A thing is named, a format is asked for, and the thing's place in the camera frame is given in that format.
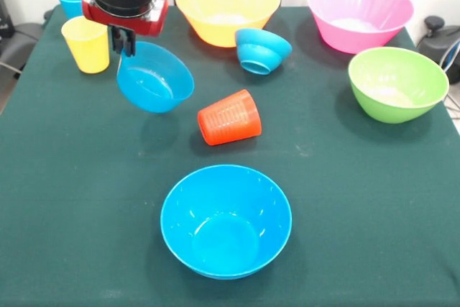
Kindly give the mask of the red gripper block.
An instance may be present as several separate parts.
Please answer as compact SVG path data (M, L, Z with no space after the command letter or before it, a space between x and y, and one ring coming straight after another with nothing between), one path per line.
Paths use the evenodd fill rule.
M120 17L102 9L96 0L82 0L83 16L93 22L109 26L113 51L131 57L136 52L136 34L155 37L161 33L168 10L168 0L152 0L139 16ZM125 29L125 39L121 34Z

